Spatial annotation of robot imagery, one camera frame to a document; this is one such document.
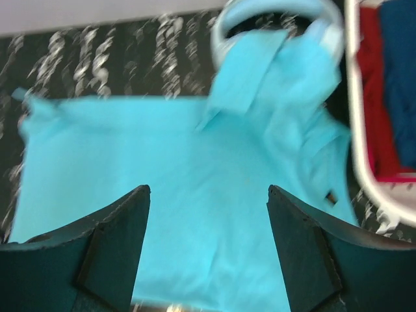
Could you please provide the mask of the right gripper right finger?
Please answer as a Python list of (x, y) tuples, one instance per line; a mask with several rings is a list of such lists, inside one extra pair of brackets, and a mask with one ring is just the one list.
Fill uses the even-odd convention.
[(291, 311), (414, 311), (415, 244), (346, 223), (277, 186), (268, 214)]

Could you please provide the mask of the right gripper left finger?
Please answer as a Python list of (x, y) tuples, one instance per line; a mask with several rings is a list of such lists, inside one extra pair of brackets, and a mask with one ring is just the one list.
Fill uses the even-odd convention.
[(150, 211), (141, 185), (24, 243), (1, 245), (2, 311), (129, 311)]

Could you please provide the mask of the turquoise t-shirt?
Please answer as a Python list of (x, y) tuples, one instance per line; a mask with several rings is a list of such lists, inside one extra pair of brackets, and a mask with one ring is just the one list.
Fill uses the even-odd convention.
[(133, 298), (215, 311), (288, 311), (266, 207), (271, 185), (357, 224), (350, 132), (324, 107), (341, 77), (332, 27), (250, 31), (208, 96), (27, 96), (10, 238), (24, 242), (149, 185)]

